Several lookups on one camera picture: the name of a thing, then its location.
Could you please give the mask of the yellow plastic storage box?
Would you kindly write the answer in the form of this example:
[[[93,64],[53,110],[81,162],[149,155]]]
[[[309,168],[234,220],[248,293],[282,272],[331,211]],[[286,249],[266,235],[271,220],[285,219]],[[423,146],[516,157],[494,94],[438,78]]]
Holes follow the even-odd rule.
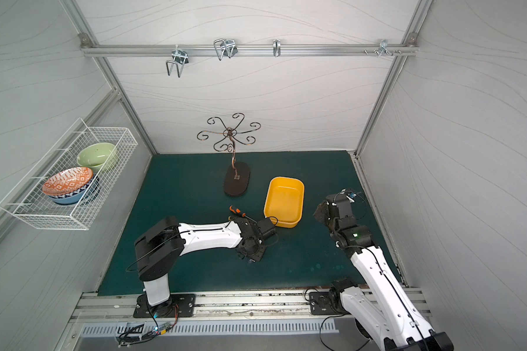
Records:
[[[281,228],[294,228],[302,218],[304,184],[296,178],[278,176],[269,183],[263,208],[265,217],[276,219]]]

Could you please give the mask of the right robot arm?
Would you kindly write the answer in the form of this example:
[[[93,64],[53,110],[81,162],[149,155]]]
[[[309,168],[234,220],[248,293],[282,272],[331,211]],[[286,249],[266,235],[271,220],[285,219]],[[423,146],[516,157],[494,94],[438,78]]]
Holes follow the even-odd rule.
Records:
[[[369,228],[358,223],[351,207],[356,198],[353,190],[329,195],[313,216],[328,228],[330,238],[358,270],[376,302],[344,279],[332,285],[333,308],[348,312],[364,337],[380,350],[453,350],[449,336],[437,332],[406,295]]]

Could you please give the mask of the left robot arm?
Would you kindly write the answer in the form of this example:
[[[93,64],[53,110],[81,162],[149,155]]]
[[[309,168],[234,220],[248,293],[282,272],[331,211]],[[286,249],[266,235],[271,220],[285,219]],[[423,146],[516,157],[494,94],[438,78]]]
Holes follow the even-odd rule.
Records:
[[[219,224],[190,225],[169,216],[139,236],[135,243],[136,266],[150,307],[171,300],[168,273],[178,258],[212,249],[233,249],[241,256],[258,262],[266,250],[265,241],[276,234],[269,218],[254,221],[231,216]]]

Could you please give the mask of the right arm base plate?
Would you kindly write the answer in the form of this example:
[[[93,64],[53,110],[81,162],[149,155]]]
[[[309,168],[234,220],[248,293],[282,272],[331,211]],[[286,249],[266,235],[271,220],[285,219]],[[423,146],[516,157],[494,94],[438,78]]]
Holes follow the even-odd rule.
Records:
[[[305,294],[305,299],[310,305],[310,314],[314,316],[331,316],[347,314],[339,304],[332,298],[329,292],[312,290]]]

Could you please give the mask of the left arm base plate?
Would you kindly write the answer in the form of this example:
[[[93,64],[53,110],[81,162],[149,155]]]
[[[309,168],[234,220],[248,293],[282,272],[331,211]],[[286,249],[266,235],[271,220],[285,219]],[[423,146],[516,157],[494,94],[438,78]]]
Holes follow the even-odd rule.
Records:
[[[133,317],[136,319],[192,317],[195,304],[195,294],[171,294],[168,301],[152,306],[146,293],[143,293],[137,297]]]

